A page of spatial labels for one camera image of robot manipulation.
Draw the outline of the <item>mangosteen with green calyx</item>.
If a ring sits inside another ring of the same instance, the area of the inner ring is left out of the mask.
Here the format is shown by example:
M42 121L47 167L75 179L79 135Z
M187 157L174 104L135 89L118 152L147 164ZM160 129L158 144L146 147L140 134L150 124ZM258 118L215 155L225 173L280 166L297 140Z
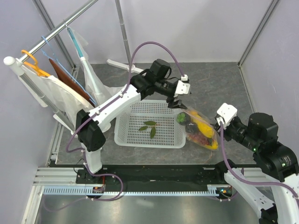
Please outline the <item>mangosteen with green calyx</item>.
M191 122L191 117L185 112L181 112L176 117L176 122L182 126L185 126Z

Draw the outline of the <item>yellow mango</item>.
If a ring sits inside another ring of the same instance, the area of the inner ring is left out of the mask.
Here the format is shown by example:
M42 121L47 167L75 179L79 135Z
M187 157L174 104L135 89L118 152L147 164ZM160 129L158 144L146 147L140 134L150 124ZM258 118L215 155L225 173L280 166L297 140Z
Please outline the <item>yellow mango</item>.
M209 150L217 150L218 142L217 141L208 142L207 144L204 145L204 148Z
M207 121L198 114L197 111L189 111L191 122L198 126L199 131L207 138L214 137L214 129L207 123Z

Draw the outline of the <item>dark mangosteen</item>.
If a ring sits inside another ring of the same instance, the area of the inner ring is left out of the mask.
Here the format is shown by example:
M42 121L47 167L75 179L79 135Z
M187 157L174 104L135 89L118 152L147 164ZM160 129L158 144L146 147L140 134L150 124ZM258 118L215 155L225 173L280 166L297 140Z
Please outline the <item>dark mangosteen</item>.
M198 126L194 123L189 123L188 125L185 126L185 132L187 134L198 134L199 133L199 129Z

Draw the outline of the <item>clear zip top bag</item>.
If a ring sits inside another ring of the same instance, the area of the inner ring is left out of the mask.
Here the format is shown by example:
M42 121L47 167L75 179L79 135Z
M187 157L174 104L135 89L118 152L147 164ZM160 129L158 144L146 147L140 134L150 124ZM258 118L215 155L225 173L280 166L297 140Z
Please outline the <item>clear zip top bag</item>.
M214 128L197 110L183 110L177 114L176 122L184 127L188 141L209 150L218 149L218 140Z

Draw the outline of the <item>purple grape bunch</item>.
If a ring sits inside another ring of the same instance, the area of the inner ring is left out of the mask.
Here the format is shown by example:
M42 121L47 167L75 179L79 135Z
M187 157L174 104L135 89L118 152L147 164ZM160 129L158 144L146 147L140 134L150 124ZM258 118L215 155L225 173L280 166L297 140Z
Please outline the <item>purple grape bunch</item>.
M202 133L187 134L187 139L199 145L211 145L210 139L204 136Z

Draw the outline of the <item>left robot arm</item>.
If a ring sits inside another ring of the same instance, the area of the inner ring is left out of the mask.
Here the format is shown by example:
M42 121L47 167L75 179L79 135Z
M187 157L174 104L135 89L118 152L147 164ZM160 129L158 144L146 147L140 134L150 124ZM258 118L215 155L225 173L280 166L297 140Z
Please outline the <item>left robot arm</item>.
M84 165L88 170L86 178L91 183L99 183L103 177L100 151L106 142L104 129L125 109L155 92L166 96L169 108L186 108L178 97L189 94L189 77L183 74L172 83L171 72L168 62L157 59L150 68L129 78L129 83L105 103L88 112L77 113L75 134L83 148Z

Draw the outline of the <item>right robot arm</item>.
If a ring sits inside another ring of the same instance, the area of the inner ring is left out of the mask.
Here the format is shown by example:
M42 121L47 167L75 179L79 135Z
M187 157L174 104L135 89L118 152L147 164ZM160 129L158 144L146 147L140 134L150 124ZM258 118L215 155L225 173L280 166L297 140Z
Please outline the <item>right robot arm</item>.
M265 182L249 181L234 163L223 155L222 165L214 171L218 183L229 183L255 210L261 224L299 222L299 162L296 154L278 141L278 124L271 115L256 112L245 125L237 110L218 109L215 130L224 141L234 140L253 152L253 160L266 177Z

